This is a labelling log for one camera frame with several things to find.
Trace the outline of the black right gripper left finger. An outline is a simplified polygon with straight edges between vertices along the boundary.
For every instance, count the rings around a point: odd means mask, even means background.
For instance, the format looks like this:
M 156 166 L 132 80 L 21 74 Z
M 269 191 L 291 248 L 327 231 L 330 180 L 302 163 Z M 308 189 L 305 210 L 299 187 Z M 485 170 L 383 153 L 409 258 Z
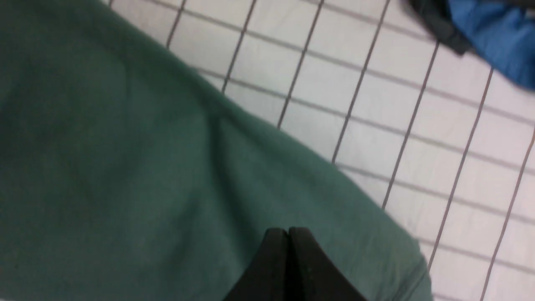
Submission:
M 252 262 L 224 298 L 226 301 L 283 301 L 285 297 L 288 234 L 270 228 Z

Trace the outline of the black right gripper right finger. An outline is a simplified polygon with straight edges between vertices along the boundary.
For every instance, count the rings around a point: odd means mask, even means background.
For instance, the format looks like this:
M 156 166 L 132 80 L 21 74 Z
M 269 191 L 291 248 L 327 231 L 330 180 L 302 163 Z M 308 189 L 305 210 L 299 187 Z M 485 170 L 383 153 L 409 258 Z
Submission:
M 365 301 L 365 297 L 336 268 L 308 228 L 291 227 L 288 238 L 288 301 Z

